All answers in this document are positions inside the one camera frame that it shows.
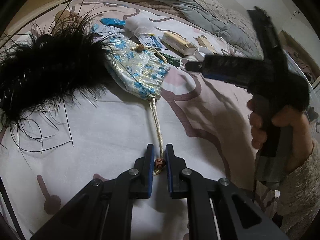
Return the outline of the knitted beige sleeve forearm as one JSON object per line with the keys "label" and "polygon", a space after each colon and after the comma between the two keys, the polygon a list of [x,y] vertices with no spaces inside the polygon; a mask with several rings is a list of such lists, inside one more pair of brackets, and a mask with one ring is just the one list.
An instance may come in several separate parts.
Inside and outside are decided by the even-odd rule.
{"label": "knitted beige sleeve forearm", "polygon": [[282,217],[281,230],[289,239],[300,239],[319,211],[319,145],[313,149],[304,164],[280,184],[277,214]]}

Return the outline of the person right hand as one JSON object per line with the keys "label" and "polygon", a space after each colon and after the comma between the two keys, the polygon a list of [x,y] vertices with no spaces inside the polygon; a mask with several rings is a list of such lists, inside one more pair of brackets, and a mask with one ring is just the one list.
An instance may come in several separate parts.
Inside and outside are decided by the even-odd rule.
{"label": "person right hand", "polygon": [[270,121],[260,115],[258,103],[251,99],[247,102],[251,110],[252,147],[260,150],[261,155],[285,158],[286,173],[302,166],[313,150],[310,124],[303,112],[285,106]]}

